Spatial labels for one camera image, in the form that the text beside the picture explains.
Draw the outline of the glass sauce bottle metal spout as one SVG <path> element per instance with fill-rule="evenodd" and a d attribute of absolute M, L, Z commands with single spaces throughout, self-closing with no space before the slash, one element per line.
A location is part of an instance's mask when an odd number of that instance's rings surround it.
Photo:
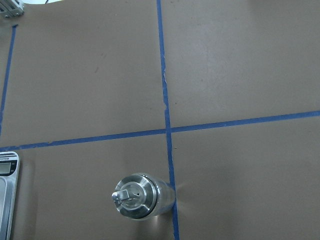
<path fill-rule="evenodd" d="M 173 187 L 148 173 L 133 173 L 120 180 L 111 198 L 124 217 L 144 221 L 170 211 L 176 201 Z"/>

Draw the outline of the silver digital kitchen scale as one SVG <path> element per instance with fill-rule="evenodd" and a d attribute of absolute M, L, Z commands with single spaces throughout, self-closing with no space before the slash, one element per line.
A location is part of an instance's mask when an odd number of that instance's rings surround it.
<path fill-rule="evenodd" d="M 0 239 L 9 240 L 14 215 L 20 157 L 14 151 L 0 153 Z"/>

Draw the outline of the aluminium frame post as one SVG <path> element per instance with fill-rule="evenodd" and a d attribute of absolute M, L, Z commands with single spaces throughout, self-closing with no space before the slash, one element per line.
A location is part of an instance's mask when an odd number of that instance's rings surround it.
<path fill-rule="evenodd" d="M 24 2 L 22 0 L 0 0 L 0 15 L 9 19 L 24 14 Z"/>

